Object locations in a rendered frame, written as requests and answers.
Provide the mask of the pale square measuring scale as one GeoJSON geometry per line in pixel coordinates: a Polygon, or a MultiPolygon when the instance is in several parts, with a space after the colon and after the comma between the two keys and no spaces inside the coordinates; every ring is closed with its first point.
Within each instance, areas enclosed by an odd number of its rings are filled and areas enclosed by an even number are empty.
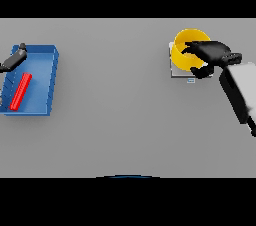
{"type": "Polygon", "coordinates": [[[195,83],[196,77],[188,71],[184,71],[179,69],[173,62],[171,58],[172,53],[172,46],[174,42],[169,43],[169,54],[170,54],[170,71],[171,71],[171,78],[184,78],[187,79],[187,83],[195,83]]]}

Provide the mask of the yellow bowl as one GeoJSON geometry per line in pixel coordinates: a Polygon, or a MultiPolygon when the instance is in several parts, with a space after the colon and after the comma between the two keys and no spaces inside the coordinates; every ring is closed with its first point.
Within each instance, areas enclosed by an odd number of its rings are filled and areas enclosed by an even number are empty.
{"type": "Polygon", "coordinates": [[[203,60],[192,53],[182,54],[182,51],[186,48],[186,42],[209,40],[210,37],[202,30],[192,28],[181,30],[174,38],[170,59],[178,69],[186,72],[189,72],[191,67],[201,68],[204,64],[203,60]]]}

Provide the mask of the red beaker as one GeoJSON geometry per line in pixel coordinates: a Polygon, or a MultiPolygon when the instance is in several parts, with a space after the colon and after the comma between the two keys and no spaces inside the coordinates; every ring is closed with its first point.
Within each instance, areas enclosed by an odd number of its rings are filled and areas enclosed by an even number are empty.
{"type": "Polygon", "coordinates": [[[17,89],[14,93],[14,96],[13,96],[11,102],[10,102],[9,108],[12,111],[17,111],[20,108],[20,105],[23,101],[23,98],[26,94],[26,91],[28,89],[28,86],[29,86],[31,80],[32,80],[32,74],[31,73],[24,72],[22,74],[22,77],[20,79],[18,87],[17,87],[17,89]]]}

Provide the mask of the blue tray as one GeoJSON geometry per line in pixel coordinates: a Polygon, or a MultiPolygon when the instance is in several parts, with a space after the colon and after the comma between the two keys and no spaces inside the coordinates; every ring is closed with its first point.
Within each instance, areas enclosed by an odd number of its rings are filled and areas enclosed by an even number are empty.
{"type": "Polygon", "coordinates": [[[14,71],[5,74],[1,89],[0,114],[6,116],[49,116],[52,110],[59,53],[55,45],[27,45],[27,59],[14,71]],[[32,79],[17,111],[11,101],[23,73],[32,79]]]}

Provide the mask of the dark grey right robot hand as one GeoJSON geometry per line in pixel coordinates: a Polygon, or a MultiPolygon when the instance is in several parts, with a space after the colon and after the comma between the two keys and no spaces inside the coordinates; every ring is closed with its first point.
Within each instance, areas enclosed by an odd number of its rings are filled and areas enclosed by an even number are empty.
{"type": "Polygon", "coordinates": [[[214,73],[215,67],[224,69],[226,66],[240,64],[242,54],[232,52],[231,49],[219,41],[191,41],[185,43],[186,48],[182,54],[195,54],[206,63],[206,66],[196,68],[190,67],[190,71],[198,79],[206,78],[214,73]]]}

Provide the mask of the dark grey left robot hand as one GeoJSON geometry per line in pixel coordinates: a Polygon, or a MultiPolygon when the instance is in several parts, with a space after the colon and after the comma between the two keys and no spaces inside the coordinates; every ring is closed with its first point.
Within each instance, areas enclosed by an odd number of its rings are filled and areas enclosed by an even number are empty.
{"type": "Polygon", "coordinates": [[[0,63],[0,73],[11,72],[18,67],[27,58],[27,49],[24,43],[21,43],[18,50],[7,58],[3,63],[0,63]]]}

